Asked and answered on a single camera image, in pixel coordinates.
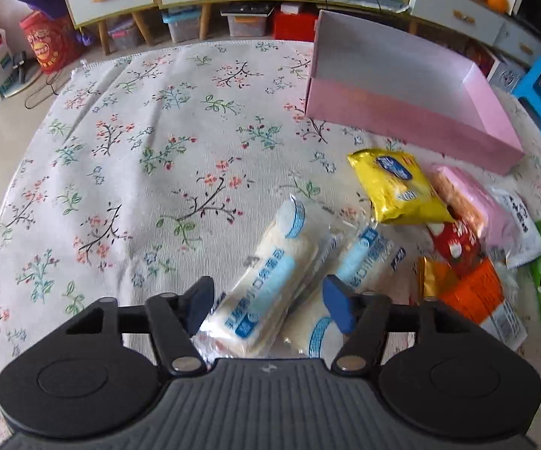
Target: red snack package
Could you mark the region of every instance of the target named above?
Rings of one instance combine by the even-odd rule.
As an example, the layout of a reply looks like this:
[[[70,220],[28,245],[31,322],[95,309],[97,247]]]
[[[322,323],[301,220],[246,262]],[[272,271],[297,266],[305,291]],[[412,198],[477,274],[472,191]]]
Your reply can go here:
[[[470,273],[479,263],[481,246],[464,220],[455,223],[427,225],[435,249],[450,264],[459,278]]]

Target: gold foil wrapper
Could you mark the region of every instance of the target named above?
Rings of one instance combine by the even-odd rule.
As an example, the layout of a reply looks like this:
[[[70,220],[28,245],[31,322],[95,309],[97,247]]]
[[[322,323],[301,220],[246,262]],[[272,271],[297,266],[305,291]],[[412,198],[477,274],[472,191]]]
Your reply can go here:
[[[446,262],[420,257],[418,263],[419,300],[439,298],[458,284],[452,268]]]

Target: orange fruit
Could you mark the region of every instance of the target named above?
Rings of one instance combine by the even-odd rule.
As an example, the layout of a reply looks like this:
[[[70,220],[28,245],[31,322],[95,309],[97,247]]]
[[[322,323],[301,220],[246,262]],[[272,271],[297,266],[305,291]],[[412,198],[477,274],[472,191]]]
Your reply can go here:
[[[487,6],[499,14],[508,12],[508,0],[487,0]]]

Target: metal screw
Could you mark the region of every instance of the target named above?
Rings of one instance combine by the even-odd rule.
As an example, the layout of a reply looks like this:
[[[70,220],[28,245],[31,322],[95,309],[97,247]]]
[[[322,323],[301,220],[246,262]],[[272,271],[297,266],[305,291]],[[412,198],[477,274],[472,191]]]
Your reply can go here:
[[[337,366],[345,372],[356,372],[366,367],[367,362],[358,355],[345,355],[337,360]]]
[[[201,361],[195,357],[179,357],[173,360],[173,369],[177,372],[193,372],[201,367]]]

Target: electronic device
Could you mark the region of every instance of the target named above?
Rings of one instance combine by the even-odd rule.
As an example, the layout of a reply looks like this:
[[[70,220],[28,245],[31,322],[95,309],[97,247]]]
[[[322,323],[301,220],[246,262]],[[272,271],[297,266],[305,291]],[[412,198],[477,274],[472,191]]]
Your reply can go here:
[[[217,359],[189,337],[213,304],[200,279],[143,306],[102,298],[13,360],[0,449],[528,450],[541,402],[533,367],[441,302],[393,305],[324,281],[332,317],[354,329],[331,369],[321,359]],[[416,343],[385,365],[388,332]],[[149,333],[156,365],[124,347]]]

